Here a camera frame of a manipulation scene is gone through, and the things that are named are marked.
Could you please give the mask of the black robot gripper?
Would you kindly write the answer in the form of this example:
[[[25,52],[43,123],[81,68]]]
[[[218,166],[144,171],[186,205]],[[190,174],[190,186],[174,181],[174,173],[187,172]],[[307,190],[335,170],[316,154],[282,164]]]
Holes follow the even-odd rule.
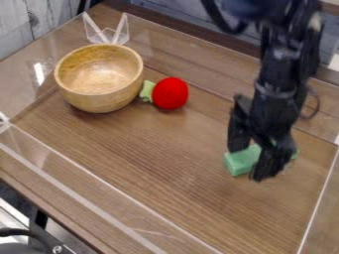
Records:
[[[287,90],[254,84],[254,101],[235,95],[228,126],[228,149],[231,153],[244,150],[254,139],[260,146],[259,157],[251,171],[251,179],[262,182],[274,178],[298,154],[291,127],[300,116],[307,86],[296,85]]]

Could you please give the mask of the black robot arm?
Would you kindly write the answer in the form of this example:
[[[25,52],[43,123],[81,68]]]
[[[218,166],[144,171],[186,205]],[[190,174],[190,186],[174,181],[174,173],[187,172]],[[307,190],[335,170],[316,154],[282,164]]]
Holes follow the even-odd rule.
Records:
[[[323,8],[319,0],[200,0],[219,27],[239,34],[250,24],[260,32],[260,70],[254,96],[238,94],[228,126],[228,150],[258,144],[251,179],[275,177],[296,154],[291,129],[310,93],[307,81],[319,68]]]

